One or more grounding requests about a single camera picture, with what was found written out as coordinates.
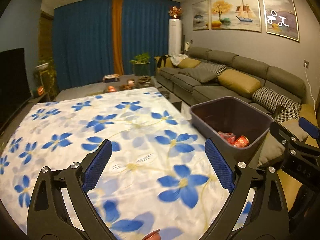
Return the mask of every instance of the floral tablecloth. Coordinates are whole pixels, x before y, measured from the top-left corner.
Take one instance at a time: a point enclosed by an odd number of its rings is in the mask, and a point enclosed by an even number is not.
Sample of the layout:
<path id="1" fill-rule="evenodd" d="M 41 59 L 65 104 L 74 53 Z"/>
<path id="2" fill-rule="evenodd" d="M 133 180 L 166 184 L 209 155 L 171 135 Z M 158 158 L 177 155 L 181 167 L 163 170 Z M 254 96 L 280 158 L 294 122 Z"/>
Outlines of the floral tablecloth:
<path id="1" fill-rule="evenodd" d="M 103 139 L 112 156 L 88 196 L 118 239 L 198 240 L 229 193 L 205 153 L 205 139 L 155 88 L 35 105 L 0 158 L 0 198 L 26 232 L 28 207 L 43 166 L 81 162 Z M 73 225 L 82 228 L 66 190 Z M 237 227 L 251 206 L 252 193 Z"/>

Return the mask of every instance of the framed painting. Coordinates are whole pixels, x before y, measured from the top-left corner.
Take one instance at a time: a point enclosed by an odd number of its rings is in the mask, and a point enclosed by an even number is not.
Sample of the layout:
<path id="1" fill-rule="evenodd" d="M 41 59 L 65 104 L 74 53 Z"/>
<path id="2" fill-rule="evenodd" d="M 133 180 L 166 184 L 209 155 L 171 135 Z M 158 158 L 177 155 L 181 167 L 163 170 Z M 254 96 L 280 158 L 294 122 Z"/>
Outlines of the framed painting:
<path id="1" fill-rule="evenodd" d="M 211 0 L 211 28 L 261 32 L 259 0 Z"/>
<path id="2" fill-rule="evenodd" d="M 209 30 L 209 1 L 203 1 L 192 5 L 193 30 Z"/>
<path id="3" fill-rule="evenodd" d="M 293 0 L 263 0 L 266 32 L 299 42 L 299 27 Z"/>

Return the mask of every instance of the wall outlet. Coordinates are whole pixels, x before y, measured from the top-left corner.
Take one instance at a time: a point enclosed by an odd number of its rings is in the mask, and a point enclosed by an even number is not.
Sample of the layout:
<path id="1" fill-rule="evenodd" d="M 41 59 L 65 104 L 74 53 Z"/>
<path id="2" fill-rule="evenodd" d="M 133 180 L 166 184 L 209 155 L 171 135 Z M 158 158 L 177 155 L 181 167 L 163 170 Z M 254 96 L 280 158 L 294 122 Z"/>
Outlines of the wall outlet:
<path id="1" fill-rule="evenodd" d="M 306 61 L 306 60 L 304 60 L 304 61 L 303 61 L 303 67 L 309 68 L 309 62 Z"/>

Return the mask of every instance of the white cylindrical air conditioner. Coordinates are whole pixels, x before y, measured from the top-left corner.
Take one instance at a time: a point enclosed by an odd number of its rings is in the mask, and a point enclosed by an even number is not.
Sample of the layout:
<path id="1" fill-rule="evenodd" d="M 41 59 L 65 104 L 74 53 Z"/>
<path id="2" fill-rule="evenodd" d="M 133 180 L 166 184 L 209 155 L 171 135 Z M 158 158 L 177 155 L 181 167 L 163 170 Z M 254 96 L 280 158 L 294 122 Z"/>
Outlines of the white cylindrical air conditioner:
<path id="1" fill-rule="evenodd" d="M 182 23 L 179 19 L 169 20 L 168 54 L 181 53 Z"/>

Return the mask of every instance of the blue gripper pad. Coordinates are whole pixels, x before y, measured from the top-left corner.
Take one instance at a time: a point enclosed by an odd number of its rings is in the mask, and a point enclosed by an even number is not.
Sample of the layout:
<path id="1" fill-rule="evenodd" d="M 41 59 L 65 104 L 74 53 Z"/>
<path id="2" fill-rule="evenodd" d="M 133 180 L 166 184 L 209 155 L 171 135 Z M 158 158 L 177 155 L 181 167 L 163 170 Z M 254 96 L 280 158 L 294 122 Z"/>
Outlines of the blue gripper pad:
<path id="1" fill-rule="evenodd" d="M 305 130 L 313 139 L 319 139 L 319 129 L 304 117 L 299 119 L 299 126 Z"/>
<path id="2" fill-rule="evenodd" d="M 84 174 L 84 183 L 82 185 L 82 189 L 85 193 L 88 193 L 89 190 L 95 188 L 105 166 L 111 157 L 111 154 L 112 145 L 110 141 L 107 141 L 99 150 Z"/>
<path id="3" fill-rule="evenodd" d="M 217 174 L 220 184 L 223 188 L 232 193 L 233 189 L 235 188 L 235 184 L 233 183 L 233 172 L 229 165 L 226 163 L 221 153 L 210 139 L 205 141 L 204 150 L 211 166 Z"/>

